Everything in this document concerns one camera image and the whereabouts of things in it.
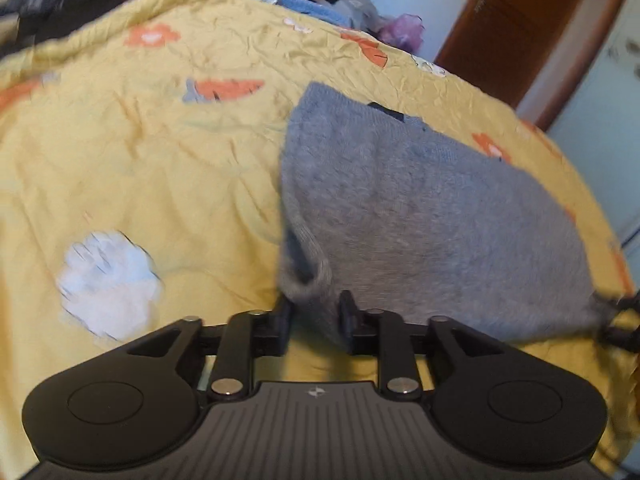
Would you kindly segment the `brown wooden door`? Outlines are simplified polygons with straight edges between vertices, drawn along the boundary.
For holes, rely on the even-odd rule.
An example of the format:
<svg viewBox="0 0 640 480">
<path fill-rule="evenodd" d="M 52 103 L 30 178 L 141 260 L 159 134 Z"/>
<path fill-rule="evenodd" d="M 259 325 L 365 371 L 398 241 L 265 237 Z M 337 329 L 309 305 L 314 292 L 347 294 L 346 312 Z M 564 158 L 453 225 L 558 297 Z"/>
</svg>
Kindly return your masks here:
<svg viewBox="0 0 640 480">
<path fill-rule="evenodd" d="M 435 62 L 542 130 L 590 70 L 625 0 L 466 0 Z"/>
</svg>

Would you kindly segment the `grey knit sweater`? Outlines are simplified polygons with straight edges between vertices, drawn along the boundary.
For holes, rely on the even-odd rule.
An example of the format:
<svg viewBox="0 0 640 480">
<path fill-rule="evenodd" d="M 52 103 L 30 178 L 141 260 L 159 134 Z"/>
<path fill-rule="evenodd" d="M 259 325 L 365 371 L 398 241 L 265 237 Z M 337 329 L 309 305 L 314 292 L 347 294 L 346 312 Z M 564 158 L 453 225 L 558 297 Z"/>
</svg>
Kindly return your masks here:
<svg viewBox="0 0 640 480">
<path fill-rule="evenodd" d="M 333 340 L 341 292 L 503 341 L 613 318 L 574 223 L 528 172 L 320 82 L 288 121 L 281 197 L 281 292 Z"/>
</svg>

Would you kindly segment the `white wardrobe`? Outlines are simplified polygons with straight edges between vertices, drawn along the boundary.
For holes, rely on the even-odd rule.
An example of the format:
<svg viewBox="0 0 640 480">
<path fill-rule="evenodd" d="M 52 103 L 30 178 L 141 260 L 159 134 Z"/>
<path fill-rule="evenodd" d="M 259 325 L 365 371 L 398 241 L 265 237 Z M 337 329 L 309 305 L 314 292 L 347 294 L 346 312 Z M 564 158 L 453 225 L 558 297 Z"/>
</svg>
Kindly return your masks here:
<svg viewBox="0 0 640 480">
<path fill-rule="evenodd" d="M 623 247 L 639 249 L 639 0 L 625 0 L 603 48 L 549 130 Z"/>
</svg>

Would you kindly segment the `yellow patterned quilt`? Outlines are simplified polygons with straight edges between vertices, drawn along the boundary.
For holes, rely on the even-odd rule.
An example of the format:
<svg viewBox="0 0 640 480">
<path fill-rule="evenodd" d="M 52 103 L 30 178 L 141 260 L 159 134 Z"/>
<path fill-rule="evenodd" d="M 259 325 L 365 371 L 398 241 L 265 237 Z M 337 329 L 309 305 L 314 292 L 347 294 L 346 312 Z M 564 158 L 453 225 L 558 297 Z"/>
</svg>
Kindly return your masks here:
<svg viewBox="0 0 640 480">
<path fill-rule="evenodd" d="M 160 278 L 154 326 L 217 324 L 276 299 L 279 155 L 318 80 L 504 155 L 564 207 L 593 281 L 632 281 L 576 169 L 510 107 L 361 32 L 257 0 L 131 0 L 1 65 L 1 474 L 35 465 L 21 410 L 107 342 L 62 308 L 65 256 L 119 232 Z"/>
</svg>

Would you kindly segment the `pink plastic bag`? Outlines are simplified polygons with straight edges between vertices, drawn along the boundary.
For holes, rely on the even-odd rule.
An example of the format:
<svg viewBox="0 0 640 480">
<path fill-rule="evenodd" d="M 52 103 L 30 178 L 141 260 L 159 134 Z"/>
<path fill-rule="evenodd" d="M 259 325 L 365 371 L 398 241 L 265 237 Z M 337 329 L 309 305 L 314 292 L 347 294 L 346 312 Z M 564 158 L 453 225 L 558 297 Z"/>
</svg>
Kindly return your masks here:
<svg viewBox="0 0 640 480">
<path fill-rule="evenodd" d="M 391 47 L 415 54 L 423 42 L 424 25 L 419 15 L 401 14 L 388 21 L 379 31 L 378 40 Z"/>
</svg>

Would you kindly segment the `light blue folded cloth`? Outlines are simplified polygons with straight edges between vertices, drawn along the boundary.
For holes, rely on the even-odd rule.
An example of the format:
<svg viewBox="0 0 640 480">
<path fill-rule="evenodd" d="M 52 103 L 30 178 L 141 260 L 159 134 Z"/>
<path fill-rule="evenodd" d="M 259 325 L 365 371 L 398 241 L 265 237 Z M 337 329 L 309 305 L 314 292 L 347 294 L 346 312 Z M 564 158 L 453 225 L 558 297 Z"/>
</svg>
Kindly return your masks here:
<svg viewBox="0 0 640 480">
<path fill-rule="evenodd" d="M 322 6 L 320 3 L 316 3 L 311 0 L 278 0 L 279 6 L 284 6 L 288 10 L 292 10 L 299 14 L 305 14 L 312 18 L 318 18 L 318 20 L 330 23 L 332 25 L 351 28 L 352 22 L 350 19 L 335 11 L 329 6 Z"/>
</svg>

